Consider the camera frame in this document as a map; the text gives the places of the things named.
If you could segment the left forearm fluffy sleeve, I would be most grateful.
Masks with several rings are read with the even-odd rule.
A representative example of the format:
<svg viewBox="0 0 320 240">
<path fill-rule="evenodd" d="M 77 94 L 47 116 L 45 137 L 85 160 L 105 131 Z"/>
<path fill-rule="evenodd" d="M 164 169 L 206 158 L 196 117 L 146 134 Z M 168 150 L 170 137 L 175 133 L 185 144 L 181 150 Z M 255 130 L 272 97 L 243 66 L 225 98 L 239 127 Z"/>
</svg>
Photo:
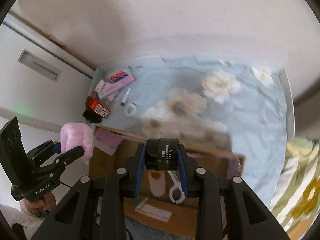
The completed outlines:
<svg viewBox="0 0 320 240">
<path fill-rule="evenodd" d="M 32 214 L 22 201 L 19 202 L 19 205 L 19 208 L 15 208 L 1 204 L 1 212 L 11 228 L 14 224 L 21 225 L 26 239 L 31 239 L 44 218 Z"/>
</svg>

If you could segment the left hand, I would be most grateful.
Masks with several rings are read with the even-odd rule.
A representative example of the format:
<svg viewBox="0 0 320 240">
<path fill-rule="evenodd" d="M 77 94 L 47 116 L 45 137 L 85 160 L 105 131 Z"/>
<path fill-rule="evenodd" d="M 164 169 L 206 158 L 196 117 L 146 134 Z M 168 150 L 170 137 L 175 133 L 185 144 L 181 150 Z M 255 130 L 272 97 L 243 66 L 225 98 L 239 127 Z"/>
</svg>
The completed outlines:
<svg viewBox="0 0 320 240">
<path fill-rule="evenodd" d="M 53 192 L 50 191 L 34 202 L 23 199 L 23 204 L 33 215 L 44 217 L 56 207 L 56 199 Z"/>
</svg>

